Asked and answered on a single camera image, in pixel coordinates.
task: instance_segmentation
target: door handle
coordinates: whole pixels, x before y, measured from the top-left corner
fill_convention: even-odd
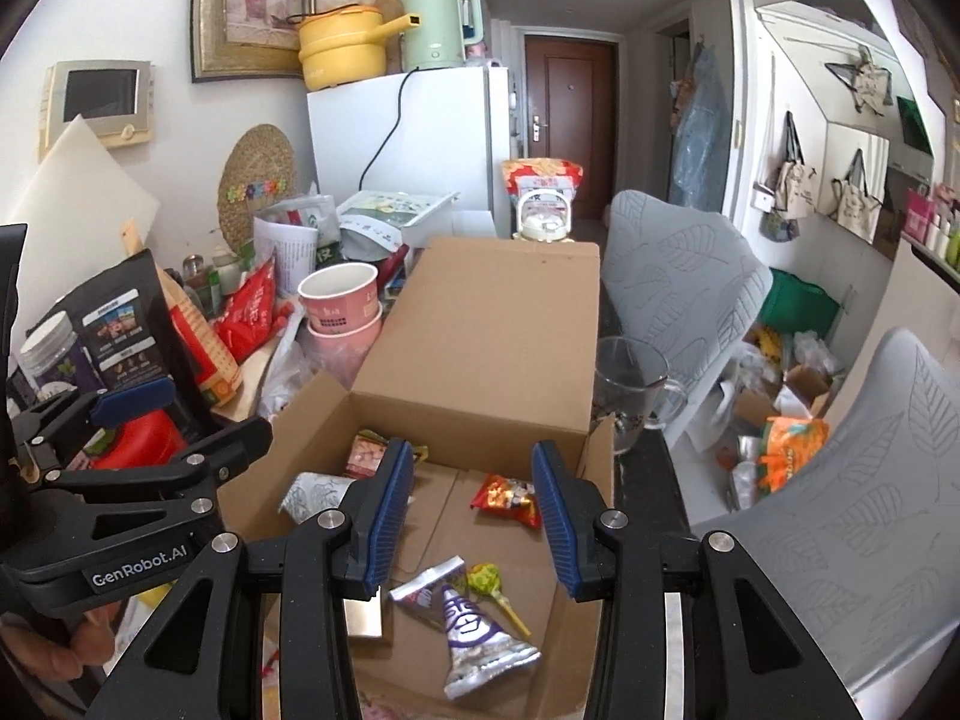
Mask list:
[[[547,127],[547,124],[542,124],[539,120],[539,116],[534,117],[534,143],[539,143],[539,132],[541,127]]]

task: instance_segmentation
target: pink bag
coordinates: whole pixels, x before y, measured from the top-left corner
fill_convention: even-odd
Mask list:
[[[933,218],[933,202],[916,191],[907,193],[906,223],[904,233],[921,244],[926,240],[926,230]]]

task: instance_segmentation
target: chair backrest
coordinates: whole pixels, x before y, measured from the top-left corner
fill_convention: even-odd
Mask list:
[[[736,536],[858,692],[960,618],[958,439],[960,378],[891,330],[809,465],[697,531]]]
[[[707,372],[746,334],[773,276],[723,215],[621,191],[603,281],[624,333],[661,352],[689,391],[703,390],[691,391],[692,415],[713,385]]]

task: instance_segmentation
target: blue gripper pad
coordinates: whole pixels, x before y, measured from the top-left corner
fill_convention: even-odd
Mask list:
[[[600,490],[570,473],[554,442],[534,445],[531,471],[557,581],[577,602],[610,598],[616,558],[593,528],[607,508]]]
[[[354,482],[340,509],[352,518],[349,543],[334,556],[343,597],[370,600],[387,581],[414,488],[414,450],[392,439],[373,479]]]
[[[166,376],[101,395],[90,410],[90,423],[113,430],[125,422],[163,409],[174,401],[176,387]]]

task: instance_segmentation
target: framed picture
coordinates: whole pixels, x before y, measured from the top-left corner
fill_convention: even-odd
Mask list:
[[[299,38],[287,18],[314,0],[193,0],[193,80],[299,76]]]

